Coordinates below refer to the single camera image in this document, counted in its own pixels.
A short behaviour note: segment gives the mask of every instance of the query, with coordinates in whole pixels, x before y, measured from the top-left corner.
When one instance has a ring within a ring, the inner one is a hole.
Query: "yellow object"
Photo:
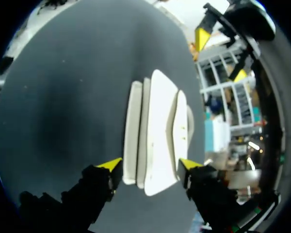
[[[112,172],[112,170],[116,167],[116,165],[117,165],[120,161],[122,161],[122,158],[117,158],[117,159],[113,159],[113,160],[111,160],[111,161],[109,161],[109,162],[106,162],[106,163],[104,163],[104,164],[100,164],[100,165],[98,165],[98,166],[96,166],[96,167],[104,167],[104,168],[106,168],[106,169],[109,169],[110,172]]]
[[[187,170],[190,170],[191,168],[194,168],[197,166],[203,166],[202,164],[198,164],[188,159],[180,159],[180,161],[182,162],[182,164],[185,166]]]
[[[195,48],[197,52],[202,51],[207,41],[210,38],[210,33],[203,28],[196,28],[195,30]]]
[[[239,71],[238,75],[236,76],[234,82],[238,82],[240,80],[243,80],[245,77],[247,77],[246,72],[242,69],[241,71]]]

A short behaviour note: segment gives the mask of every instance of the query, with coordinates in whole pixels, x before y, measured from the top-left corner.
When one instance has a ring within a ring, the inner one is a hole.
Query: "shelving unit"
[[[200,53],[198,62],[195,63],[200,79],[200,93],[206,101],[211,93],[213,96],[222,98],[225,118],[228,119],[228,104],[225,90],[230,90],[234,97],[236,112],[233,117],[237,118],[230,126],[231,131],[239,131],[245,128],[254,127],[254,112],[250,98],[248,83],[254,80],[254,77],[247,76],[241,81],[229,81],[228,75],[231,69],[238,63],[241,53],[241,44],[236,43],[229,49],[225,46],[208,48]]]

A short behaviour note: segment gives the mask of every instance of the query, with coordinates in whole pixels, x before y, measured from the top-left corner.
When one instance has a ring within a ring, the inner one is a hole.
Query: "gray table surface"
[[[189,158],[204,160],[199,82],[180,29],[143,0],[81,0],[43,27],[11,66],[0,95],[0,176],[58,200],[90,164],[121,157],[132,81],[165,73],[194,113]],[[187,233],[195,206],[179,183],[153,197],[120,185],[90,230]]]

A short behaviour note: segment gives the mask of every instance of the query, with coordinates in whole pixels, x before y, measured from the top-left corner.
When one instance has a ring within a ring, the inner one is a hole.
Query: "wall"
[[[163,5],[184,22],[187,27],[187,29],[184,30],[187,40],[195,41],[194,31],[204,17],[205,9],[203,6],[207,2],[221,13],[224,13],[229,6],[227,0],[169,0],[168,2],[161,2],[159,4]]]

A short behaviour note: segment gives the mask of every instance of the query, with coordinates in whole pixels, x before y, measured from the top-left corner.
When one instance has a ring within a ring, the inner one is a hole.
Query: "white plastic piece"
[[[172,139],[178,89],[161,71],[151,79],[147,126],[145,194],[153,196],[178,181]]]
[[[188,117],[187,117],[186,98],[183,91],[178,92],[176,114],[173,125],[173,142],[175,166],[178,171],[178,161],[180,158],[188,158]]]
[[[195,130],[194,115],[189,105],[187,105],[187,114],[188,114],[188,148],[189,148]]]
[[[149,116],[151,80],[145,78],[143,84],[142,108],[139,128],[138,161],[137,161],[137,186],[140,189],[145,187],[146,178],[146,135]]]
[[[131,84],[125,126],[123,156],[123,182],[125,184],[136,183],[141,101],[142,83],[134,81]]]

